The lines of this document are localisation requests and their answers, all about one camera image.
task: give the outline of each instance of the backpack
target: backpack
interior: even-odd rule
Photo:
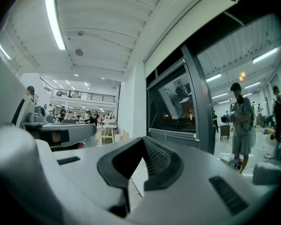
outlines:
[[[274,100],[274,115],[276,118],[276,121],[281,121],[281,101],[275,101]]]

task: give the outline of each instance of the glass pane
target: glass pane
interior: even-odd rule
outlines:
[[[189,75],[184,66],[149,91],[149,127],[196,133]]]

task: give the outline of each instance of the black railing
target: black railing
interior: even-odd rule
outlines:
[[[93,100],[99,102],[110,102],[110,103],[116,102],[116,96],[91,93],[91,92],[81,92],[76,90],[54,89],[43,79],[41,80],[46,92],[53,96],[64,97],[64,98],[78,98],[78,99]]]

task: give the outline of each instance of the fluorescent light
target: fluorescent light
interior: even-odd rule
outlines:
[[[228,93],[226,92],[226,93],[224,93],[224,94],[221,94],[221,95],[218,95],[218,96],[214,96],[214,97],[212,97],[212,98],[218,98],[218,97],[221,97],[221,96],[225,96],[225,95],[227,95]]]
[[[7,54],[7,52],[4,50],[4,48],[3,48],[2,45],[1,45],[1,43],[0,43],[0,50],[1,50],[1,52],[4,53],[4,55],[5,55],[9,60],[11,60],[10,56],[9,56],[9,55]]]
[[[220,103],[227,103],[227,102],[230,102],[230,100],[226,100],[226,101],[223,101],[223,102],[220,102]]]
[[[271,56],[272,54],[274,54],[277,51],[278,51],[278,48],[276,47],[276,48],[270,50],[269,52],[266,52],[265,54],[262,54],[261,56],[253,59],[253,63],[259,62],[259,61],[263,60],[264,58]]]
[[[252,93],[249,93],[249,94],[243,95],[243,97],[246,97],[246,96],[249,96],[249,95],[252,95]]]
[[[57,6],[56,0],[45,0],[47,15],[50,23],[50,27],[55,38],[56,44],[59,50],[65,50],[66,46],[61,36],[57,18]]]
[[[212,80],[214,80],[214,79],[217,79],[217,78],[219,78],[219,77],[221,77],[222,75],[219,73],[219,74],[217,74],[217,75],[215,75],[215,76],[213,76],[213,77],[211,77],[211,78],[208,78],[208,79],[206,79],[206,82],[210,82],[210,81],[212,81]]]
[[[244,89],[247,89],[247,88],[250,88],[250,87],[256,86],[256,85],[258,85],[259,83],[260,83],[260,82],[257,82],[257,83],[254,83],[254,84],[252,84],[252,85],[246,86]]]

